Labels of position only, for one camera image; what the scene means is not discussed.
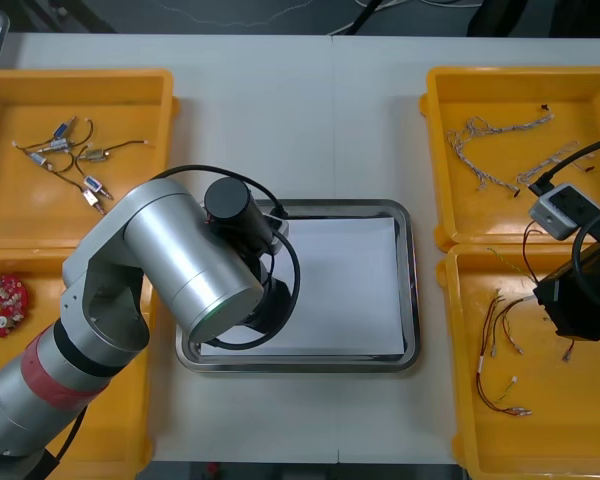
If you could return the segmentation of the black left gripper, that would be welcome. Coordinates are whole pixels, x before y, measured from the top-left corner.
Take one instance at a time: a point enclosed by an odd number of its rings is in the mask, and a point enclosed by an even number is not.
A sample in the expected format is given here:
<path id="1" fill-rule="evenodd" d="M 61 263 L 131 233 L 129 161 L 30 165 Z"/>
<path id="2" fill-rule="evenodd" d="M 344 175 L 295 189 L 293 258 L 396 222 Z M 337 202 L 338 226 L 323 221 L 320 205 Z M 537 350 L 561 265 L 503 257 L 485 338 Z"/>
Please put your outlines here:
<path id="1" fill-rule="evenodd" d="M 244 261 L 264 288 L 263 298 L 244 320 L 244 325 L 258 333 L 276 333 L 288 319 L 290 290 L 284 281 L 273 276 L 273 269 L 267 268 L 258 256 L 248 253 Z"/>

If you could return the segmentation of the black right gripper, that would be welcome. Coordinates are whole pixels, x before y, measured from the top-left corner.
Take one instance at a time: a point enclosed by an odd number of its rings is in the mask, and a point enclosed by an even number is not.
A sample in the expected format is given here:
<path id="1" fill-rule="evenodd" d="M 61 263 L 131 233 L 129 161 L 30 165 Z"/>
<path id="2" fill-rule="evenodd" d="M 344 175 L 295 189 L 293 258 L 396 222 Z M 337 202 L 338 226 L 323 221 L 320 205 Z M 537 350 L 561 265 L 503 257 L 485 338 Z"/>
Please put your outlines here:
<path id="1" fill-rule="evenodd" d="M 600 244 L 586 247 L 580 262 L 584 280 L 600 296 Z M 557 335 L 572 340 L 600 340 L 600 305 L 578 284 L 571 261 L 540 280 L 533 293 Z"/>

